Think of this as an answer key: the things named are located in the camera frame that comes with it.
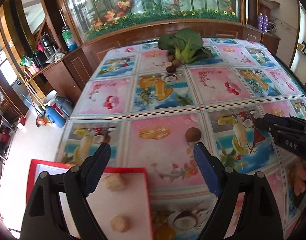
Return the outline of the person's right hand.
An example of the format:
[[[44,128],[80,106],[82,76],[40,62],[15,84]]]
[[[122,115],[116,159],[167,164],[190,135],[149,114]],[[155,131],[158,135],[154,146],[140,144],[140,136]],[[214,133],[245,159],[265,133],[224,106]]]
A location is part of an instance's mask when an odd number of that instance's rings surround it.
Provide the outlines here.
[[[303,160],[300,157],[297,157],[297,165],[295,171],[295,179],[294,179],[294,194],[299,196],[301,193],[304,193],[306,190],[305,186],[306,180],[306,169],[304,167]]]

